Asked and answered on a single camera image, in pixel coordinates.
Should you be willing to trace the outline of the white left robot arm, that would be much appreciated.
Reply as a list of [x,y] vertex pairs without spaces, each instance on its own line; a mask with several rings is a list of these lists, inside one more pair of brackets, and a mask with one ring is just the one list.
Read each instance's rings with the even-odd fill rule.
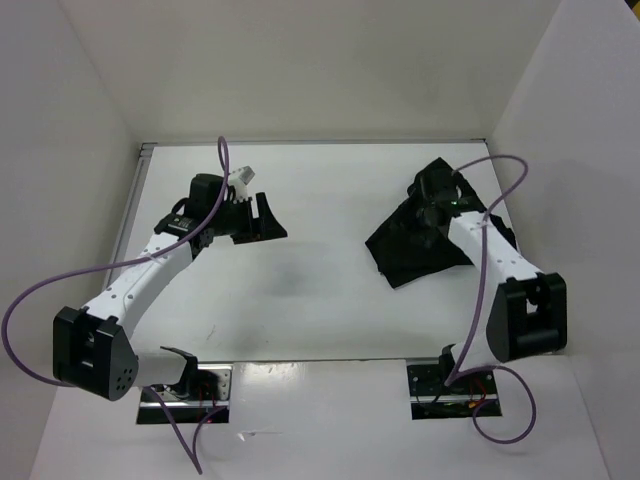
[[234,244],[284,238],[264,193],[251,195],[253,170],[227,178],[198,174],[189,194],[162,218],[137,263],[83,307],[62,308],[53,321],[53,375],[110,401],[133,387],[163,385],[176,399],[199,387],[198,359],[176,347],[135,350],[133,333],[166,286],[215,238]]

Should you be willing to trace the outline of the black pleated skirt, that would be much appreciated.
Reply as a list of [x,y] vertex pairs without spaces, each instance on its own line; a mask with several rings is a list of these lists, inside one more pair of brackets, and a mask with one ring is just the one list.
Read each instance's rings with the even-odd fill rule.
[[447,238],[451,218],[484,213],[476,191],[444,159],[420,170],[408,197],[366,240],[378,271],[396,289],[426,275],[472,261]]

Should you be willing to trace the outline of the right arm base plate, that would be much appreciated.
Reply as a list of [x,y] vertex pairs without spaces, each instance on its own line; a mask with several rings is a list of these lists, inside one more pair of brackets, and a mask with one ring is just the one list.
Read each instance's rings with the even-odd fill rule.
[[491,373],[476,373],[444,385],[445,375],[435,359],[406,361],[413,420],[500,417],[498,390]]

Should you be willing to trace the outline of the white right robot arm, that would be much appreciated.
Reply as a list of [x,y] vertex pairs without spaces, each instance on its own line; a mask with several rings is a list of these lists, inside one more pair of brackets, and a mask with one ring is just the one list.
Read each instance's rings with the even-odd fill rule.
[[464,177],[438,167],[419,180],[426,226],[479,271],[471,327],[464,342],[443,349],[438,380],[462,392],[482,368],[553,353],[567,345],[567,286],[545,274],[502,235]]

